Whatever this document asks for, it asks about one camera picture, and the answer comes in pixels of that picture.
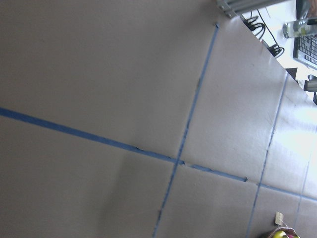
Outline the basket paper tag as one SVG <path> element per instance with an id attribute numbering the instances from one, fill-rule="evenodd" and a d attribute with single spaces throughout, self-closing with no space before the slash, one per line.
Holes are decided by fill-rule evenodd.
<path id="1" fill-rule="evenodd" d="M 279 226 L 282 226 L 284 221 L 283 221 L 283 218 L 284 218 L 284 215 L 280 212 L 276 212 L 275 213 L 275 224 L 279 225 Z"/>

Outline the brown wicker basket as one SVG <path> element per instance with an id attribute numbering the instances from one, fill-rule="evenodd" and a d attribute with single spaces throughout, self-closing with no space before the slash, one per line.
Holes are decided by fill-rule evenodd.
<path id="1" fill-rule="evenodd" d="M 272 231 L 263 233 L 259 238 L 299 238 L 300 236 L 293 228 L 278 227 Z"/>

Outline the black keyboard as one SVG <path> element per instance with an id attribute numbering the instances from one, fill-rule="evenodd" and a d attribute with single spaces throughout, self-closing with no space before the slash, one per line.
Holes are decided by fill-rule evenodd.
<path id="1" fill-rule="evenodd" d="M 293 59 L 317 68 L 317 38 L 316 36 L 304 36 L 294 39 Z"/>

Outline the clear water bottle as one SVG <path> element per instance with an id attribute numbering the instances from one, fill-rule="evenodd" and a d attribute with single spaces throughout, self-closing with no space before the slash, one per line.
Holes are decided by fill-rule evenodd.
<path id="1" fill-rule="evenodd" d="M 317 18 L 305 18 L 287 22 L 282 28 L 285 38 L 299 38 L 317 34 Z"/>

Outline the yellow banana left of bunch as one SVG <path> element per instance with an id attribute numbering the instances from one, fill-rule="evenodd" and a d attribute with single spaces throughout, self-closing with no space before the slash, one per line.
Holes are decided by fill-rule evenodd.
<path id="1" fill-rule="evenodd" d="M 288 235 L 286 234 L 285 231 L 276 231 L 272 238 L 288 238 Z"/>

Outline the aluminium frame post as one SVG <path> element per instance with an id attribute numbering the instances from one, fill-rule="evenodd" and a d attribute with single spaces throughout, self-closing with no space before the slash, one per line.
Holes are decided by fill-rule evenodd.
<path id="1" fill-rule="evenodd" d="M 217 0 L 216 6 L 223 11 L 228 19 L 240 16 L 243 13 L 265 8 L 271 5 L 288 2 L 287 0 Z"/>

